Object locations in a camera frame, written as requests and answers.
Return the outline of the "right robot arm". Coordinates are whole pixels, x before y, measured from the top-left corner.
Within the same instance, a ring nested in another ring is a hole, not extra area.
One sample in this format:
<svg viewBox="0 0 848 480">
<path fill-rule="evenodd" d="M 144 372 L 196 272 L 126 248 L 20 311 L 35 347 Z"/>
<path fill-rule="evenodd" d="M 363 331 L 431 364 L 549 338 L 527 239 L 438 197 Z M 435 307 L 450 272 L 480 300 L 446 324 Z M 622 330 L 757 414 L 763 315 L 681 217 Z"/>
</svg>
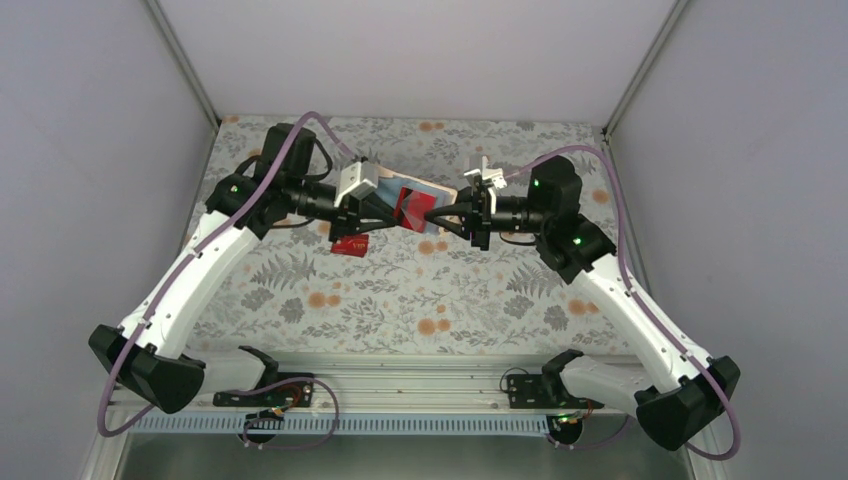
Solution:
<svg viewBox="0 0 848 480">
<path fill-rule="evenodd" d="M 599 402 L 634 419 L 666 450 L 686 447 L 718 459 L 691 440 L 721 415 L 738 429 L 730 399 L 741 371 L 730 357 L 714 357 L 694 342 L 631 276 L 611 238 L 581 213 L 582 180 L 572 162 L 540 158 L 530 167 L 524 197 L 498 196 L 506 181 L 486 158 L 466 175 L 469 187 L 453 204 L 428 211 L 426 220 L 480 250 L 488 249 L 493 233 L 532 235 L 544 265 L 599 307 L 645 370 L 638 377 L 570 349 L 541 369 L 550 400 L 559 406 Z"/>
</svg>

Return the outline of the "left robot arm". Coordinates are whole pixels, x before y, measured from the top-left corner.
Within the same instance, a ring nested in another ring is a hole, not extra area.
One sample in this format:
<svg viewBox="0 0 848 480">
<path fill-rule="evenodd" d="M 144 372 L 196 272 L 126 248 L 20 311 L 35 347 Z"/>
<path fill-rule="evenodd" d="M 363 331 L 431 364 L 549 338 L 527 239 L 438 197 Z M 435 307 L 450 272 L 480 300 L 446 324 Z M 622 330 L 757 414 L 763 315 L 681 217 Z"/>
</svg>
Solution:
<svg viewBox="0 0 848 480">
<path fill-rule="evenodd" d="M 215 186 L 190 241 L 157 286 L 119 326 L 100 325 L 91 334 L 89 346 L 112 384 L 172 414 L 199 395 L 273 382 L 278 363 L 256 348 L 207 356 L 186 345 L 230 272 L 287 216 L 330 223 L 332 241 L 394 226 L 389 206 L 375 194 L 377 165 L 354 158 L 337 185 L 328 185 L 325 173 L 310 171 L 315 150 L 333 165 L 313 131 L 279 123 L 260 154 Z"/>
</svg>

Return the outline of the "red credit card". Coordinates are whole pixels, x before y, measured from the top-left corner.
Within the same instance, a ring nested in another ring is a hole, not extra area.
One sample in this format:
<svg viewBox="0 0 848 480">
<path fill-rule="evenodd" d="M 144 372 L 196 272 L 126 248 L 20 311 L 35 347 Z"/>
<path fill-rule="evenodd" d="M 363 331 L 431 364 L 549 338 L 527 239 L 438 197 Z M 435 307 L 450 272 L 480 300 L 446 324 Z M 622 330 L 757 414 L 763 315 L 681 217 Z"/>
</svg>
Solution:
<svg viewBox="0 0 848 480">
<path fill-rule="evenodd" d="M 435 207 L 436 202 L 437 198 L 433 195 L 402 187 L 394 208 L 398 225 L 416 233 L 423 233 L 428 225 L 425 214 Z"/>
<path fill-rule="evenodd" d="M 368 234 L 355 234 L 339 238 L 331 245 L 331 253 L 357 258 L 366 256 L 369 248 Z"/>
</svg>

